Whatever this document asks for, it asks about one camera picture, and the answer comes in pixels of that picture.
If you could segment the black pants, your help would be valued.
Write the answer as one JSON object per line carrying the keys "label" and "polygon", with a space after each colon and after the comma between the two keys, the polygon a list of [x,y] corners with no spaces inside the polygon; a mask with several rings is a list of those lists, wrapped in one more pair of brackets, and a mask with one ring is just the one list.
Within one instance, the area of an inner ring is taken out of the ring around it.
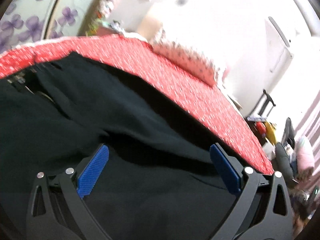
{"label": "black pants", "polygon": [[1,239],[25,239],[36,175],[110,157],[86,204],[112,239],[207,239],[235,197],[217,136],[141,78],[71,53],[1,80]]}

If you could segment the dark grey jacket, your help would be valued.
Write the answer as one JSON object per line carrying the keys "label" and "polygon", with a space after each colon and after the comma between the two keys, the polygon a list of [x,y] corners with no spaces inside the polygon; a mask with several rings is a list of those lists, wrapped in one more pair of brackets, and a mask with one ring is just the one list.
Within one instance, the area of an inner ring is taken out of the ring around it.
{"label": "dark grey jacket", "polygon": [[295,149],[295,131],[292,126],[290,118],[286,119],[283,137],[280,142],[275,144],[275,154],[277,171],[281,172],[285,183],[289,189],[293,189],[298,185],[295,180],[294,171],[292,168],[293,155],[289,155],[286,151],[286,146],[289,146],[292,150]]}

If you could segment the pink folded blanket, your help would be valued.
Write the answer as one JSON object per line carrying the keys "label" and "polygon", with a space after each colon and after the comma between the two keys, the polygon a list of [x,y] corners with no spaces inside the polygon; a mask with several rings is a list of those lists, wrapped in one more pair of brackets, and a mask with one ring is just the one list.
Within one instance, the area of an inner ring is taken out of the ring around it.
{"label": "pink folded blanket", "polygon": [[298,173],[307,169],[314,169],[315,159],[310,141],[306,136],[301,136],[295,147]]}

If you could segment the yellow and red bag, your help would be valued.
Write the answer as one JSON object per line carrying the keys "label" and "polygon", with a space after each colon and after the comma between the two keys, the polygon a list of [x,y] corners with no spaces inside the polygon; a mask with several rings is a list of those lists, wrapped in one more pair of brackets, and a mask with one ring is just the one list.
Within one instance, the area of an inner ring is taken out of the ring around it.
{"label": "yellow and red bag", "polygon": [[261,144],[261,146],[265,145],[265,143],[268,141],[273,146],[276,145],[277,139],[275,134],[275,127],[273,124],[265,121],[265,122],[256,122],[255,123],[255,129],[257,130],[257,138]]}

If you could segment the red floral bedspread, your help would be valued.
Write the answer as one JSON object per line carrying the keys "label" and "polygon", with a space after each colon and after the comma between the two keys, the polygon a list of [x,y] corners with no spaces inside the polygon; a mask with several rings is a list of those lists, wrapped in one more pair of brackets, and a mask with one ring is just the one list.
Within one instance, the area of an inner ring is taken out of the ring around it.
{"label": "red floral bedspread", "polygon": [[187,111],[249,165],[264,174],[273,167],[244,118],[217,86],[210,87],[136,38],[118,35],[62,37],[27,43],[1,53],[1,77],[70,52],[138,76]]}

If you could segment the floral pillow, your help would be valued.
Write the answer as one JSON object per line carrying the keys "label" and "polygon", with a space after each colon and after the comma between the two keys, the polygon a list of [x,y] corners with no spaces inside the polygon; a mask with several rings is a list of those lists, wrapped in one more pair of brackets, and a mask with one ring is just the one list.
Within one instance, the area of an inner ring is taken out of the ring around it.
{"label": "floral pillow", "polygon": [[153,51],[189,72],[207,85],[221,85],[227,79],[229,69],[215,64],[213,59],[198,51],[165,38],[151,40]]}

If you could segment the white door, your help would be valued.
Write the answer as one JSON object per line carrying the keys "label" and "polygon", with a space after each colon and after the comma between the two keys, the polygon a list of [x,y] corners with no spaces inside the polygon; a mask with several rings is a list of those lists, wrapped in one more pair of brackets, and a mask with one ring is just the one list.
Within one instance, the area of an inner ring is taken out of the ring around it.
{"label": "white door", "polygon": [[242,115],[249,114],[264,89],[275,89],[317,36],[319,18],[310,0],[280,0],[260,22],[246,18],[232,48],[226,82]]}

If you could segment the wardrobe with purple flowers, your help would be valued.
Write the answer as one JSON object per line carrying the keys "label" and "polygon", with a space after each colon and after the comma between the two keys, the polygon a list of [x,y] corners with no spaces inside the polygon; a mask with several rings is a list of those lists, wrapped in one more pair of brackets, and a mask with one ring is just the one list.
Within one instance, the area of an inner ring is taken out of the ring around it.
{"label": "wardrobe with purple flowers", "polygon": [[1,52],[47,38],[81,36],[97,0],[10,0],[1,17]]}

